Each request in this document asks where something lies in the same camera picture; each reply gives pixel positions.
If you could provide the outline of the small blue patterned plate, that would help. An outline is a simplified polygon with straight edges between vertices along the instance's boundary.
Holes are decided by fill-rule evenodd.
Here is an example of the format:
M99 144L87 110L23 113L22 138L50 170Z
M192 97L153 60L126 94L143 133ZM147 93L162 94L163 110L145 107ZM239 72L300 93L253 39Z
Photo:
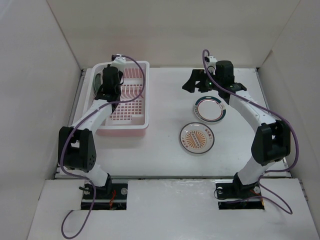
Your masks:
M97 94L98 93L98 90L100 88L100 86L102 85L101 83L101 74L98 73L95 77L94 77L94 80L93 80L93 90L94 90L94 93Z

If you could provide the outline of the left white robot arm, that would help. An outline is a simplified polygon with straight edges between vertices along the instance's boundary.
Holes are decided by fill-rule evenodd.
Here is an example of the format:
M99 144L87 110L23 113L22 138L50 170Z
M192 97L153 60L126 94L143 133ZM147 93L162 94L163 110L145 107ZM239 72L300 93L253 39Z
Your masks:
M94 192L102 199L111 195L110 175L96 164L94 135L100 125L120 103L119 67L108 65L101 73L102 84L89 110L70 127L63 126L58 135L58 160L63 173L91 181Z

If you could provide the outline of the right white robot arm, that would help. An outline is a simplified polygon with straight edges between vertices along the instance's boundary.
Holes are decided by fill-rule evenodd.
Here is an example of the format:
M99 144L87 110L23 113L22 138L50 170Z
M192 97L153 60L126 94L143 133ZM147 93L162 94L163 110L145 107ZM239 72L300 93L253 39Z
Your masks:
M231 184L232 193L243 197L258 184L259 178L274 163L290 154L293 131L285 119L256 103L247 88L235 81L231 61L217 61L213 56L205 56L202 61L204 68L193 69L182 89L189 93L217 91L225 103L240 113L255 132L251 158L234 175Z

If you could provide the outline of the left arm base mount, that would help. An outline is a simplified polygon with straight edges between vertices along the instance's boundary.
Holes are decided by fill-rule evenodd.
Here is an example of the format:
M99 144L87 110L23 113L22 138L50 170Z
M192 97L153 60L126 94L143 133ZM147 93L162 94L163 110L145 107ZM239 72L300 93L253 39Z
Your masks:
M82 191L81 210L89 210L93 202L93 186L86 182ZM96 187L93 210L122 211L127 209L128 180L108 177L105 186Z

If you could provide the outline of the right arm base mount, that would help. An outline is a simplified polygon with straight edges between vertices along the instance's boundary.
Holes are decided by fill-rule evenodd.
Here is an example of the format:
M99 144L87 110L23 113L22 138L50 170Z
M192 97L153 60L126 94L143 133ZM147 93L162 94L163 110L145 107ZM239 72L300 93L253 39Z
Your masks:
M257 182L243 185L236 173L232 181L215 182L215 198L219 210L264 210L261 190Z

